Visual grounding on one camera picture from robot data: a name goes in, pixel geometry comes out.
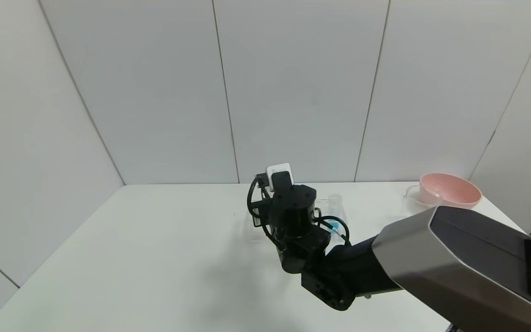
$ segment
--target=wall seam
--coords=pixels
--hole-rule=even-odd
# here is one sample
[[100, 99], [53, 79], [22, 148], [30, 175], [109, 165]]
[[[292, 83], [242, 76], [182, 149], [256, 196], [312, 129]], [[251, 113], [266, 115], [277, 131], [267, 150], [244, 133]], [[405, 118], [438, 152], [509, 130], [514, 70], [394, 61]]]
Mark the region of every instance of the wall seam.
[[382, 55], [382, 46], [384, 45], [384, 37], [386, 36], [386, 26], [388, 25], [388, 13], [390, 12], [390, 0], [388, 0], [388, 5], [386, 6], [386, 17], [384, 19], [384, 27], [382, 29], [382, 39], [380, 42], [380, 48], [378, 50], [378, 59], [377, 67], [374, 71], [374, 79], [372, 81], [372, 89], [370, 91], [370, 99], [368, 101], [368, 110], [366, 112], [366, 121], [364, 122], [364, 131], [362, 132], [362, 143], [360, 144], [360, 153], [358, 153], [358, 160], [356, 162], [356, 172], [354, 172], [354, 182], [358, 178], [358, 167], [360, 167], [360, 159], [362, 158], [362, 149], [364, 147], [364, 137], [366, 137], [366, 127], [368, 125], [368, 119], [370, 117], [370, 106], [372, 105], [372, 99], [374, 97], [374, 87], [376, 86], [376, 79], [378, 75], [378, 67], [380, 66], [380, 58]]
[[87, 116], [89, 117], [89, 120], [91, 124], [93, 124], [93, 128], [95, 129], [95, 132], [97, 133], [97, 136], [100, 138], [101, 144], [103, 145], [104, 149], [106, 150], [106, 153], [108, 154], [108, 157], [110, 157], [110, 161], [112, 162], [112, 165], [114, 165], [114, 169], [116, 170], [116, 173], [118, 173], [118, 176], [120, 177], [120, 180], [122, 181], [122, 185], [125, 185], [126, 182], [124, 182], [124, 177], [122, 177], [122, 174], [120, 174], [120, 170], [118, 170], [118, 166], [116, 166], [116, 162], [114, 162], [114, 158], [112, 158], [112, 154], [110, 154], [110, 150], [108, 150], [108, 146], [106, 145], [106, 142], [104, 141], [103, 137], [101, 137], [100, 131], [97, 128], [97, 125], [95, 124], [93, 117], [91, 116], [91, 112], [89, 111], [89, 108], [87, 107], [87, 104], [85, 103], [85, 100], [83, 99], [83, 95], [81, 91], [79, 90], [79, 87], [77, 86], [77, 83], [75, 81], [75, 77], [73, 77], [73, 73], [69, 69], [69, 65], [67, 64], [67, 59], [65, 59], [65, 55], [63, 54], [63, 51], [61, 50], [61, 45], [59, 45], [59, 41], [57, 40], [57, 36], [54, 34], [53, 26], [50, 24], [50, 20], [48, 19], [48, 15], [46, 15], [46, 11], [44, 10], [44, 6], [42, 5], [42, 0], [38, 0], [38, 5], [40, 6], [40, 10], [42, 11], [42, 14], [44, 15], [44, 19], [46, 20], [46, 24], [48, 25], [48, 29], [53, 35], [54, 44], [57, 46], [57, 50], [59, 51], [59, 55], [61, 55], [61, 59], [63, 59], [63, 63], [65, 64], [65, 69], [67, 69], [67, 73], [69, 73], [69, 77], [71, 77], [71, 82], [73, 83], [73, 86], [75, 87], [75, 90], [77, 91], [77, 94], [79, 96], [79, 99], [82, 102], [83, 107], [85, 108], [85, 111], [87, 113]]
[[505, 105], [505, 109], [503, 109], [503, 113], [501, 114], [501, 117], [499, 118], [499, 121], [497, 122], [497, 125], [495, 126], [495, 130], [493, 131], [493, 134], [491, 134], [491, 139], [489, 139], [489, 142], [485, 146], [485, 149], [483, 149], [483, 153], [481, 154], [481, 157], [478, 159], [477, 164], [472, 169], [472, 173], [470, 173], [469, 179], [471, 179], [472, 176], [474, 176], [474, 172], [476, 172], [478, 165], [481, 163], [481, 160], [485, 156], [485, 153], [487, 152], [487, 149], [489, 148], [489, 144], [491, 144], [491, 141], [493, 141], [493, 138], [495, 137], [495, 133], [497, 132], [497, 128], [499, 128], [499, 125], [501, 124], [501, 121], [503, 120], [503, 116], [505, 116], [505, 113], [507, 112], [507, 108], [509, 107], [509, 104], [512, 103], [513, 95], [516, 94], [516, 90], [518, 89], [518, 86], [520, 85], [520, 82], [522, 81], [523, 74], [525, 73], [525, 69], [527, 68], [527, 65], [529, 64], [530, 59], [531, 59], [531, 51], [522, 69], [522, 73], [520, 74], [520, 77], [518, 78], [518, 82], [516, 83], [516, 86], [514, 87], [512, 94], [509, 97], [509, 100], [507, 101], [507, 105]]

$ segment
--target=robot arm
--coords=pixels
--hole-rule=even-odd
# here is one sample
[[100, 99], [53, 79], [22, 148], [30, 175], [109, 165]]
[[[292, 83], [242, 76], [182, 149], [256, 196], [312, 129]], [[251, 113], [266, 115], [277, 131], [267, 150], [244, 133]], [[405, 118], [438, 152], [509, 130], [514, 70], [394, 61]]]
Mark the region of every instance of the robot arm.
[[[251, 202], [257, 185], [262, 200]], [[531, 237], [472, 210], [438, 206], [354, 245], [339, 220], [345, 244], [325, 255], [330, 233], [322, 226], [335, 217], [315, 216], [315, 199], [315, 189], [281, 171], [258, 174], [247, 205], [282, 269], [300, 273], [302, 286], [329, 307], [407, 290], [465, 332], [531, 332]]]

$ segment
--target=white table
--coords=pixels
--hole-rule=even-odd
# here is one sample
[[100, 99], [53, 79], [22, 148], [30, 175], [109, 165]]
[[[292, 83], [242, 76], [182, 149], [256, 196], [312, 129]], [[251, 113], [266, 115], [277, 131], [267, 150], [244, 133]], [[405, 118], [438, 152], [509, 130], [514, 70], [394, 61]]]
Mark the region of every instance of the white table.
[[[343, 196], [352, 243], [401, 219], [413, 183], [310, 184]], [[0, 332], [442, 332], [405, 291], [335, 311], [248, 240], [248, 185], [128, 185], [97, 210], [0, 311]], [[489, 200], [474, 208], [518, 229]]]

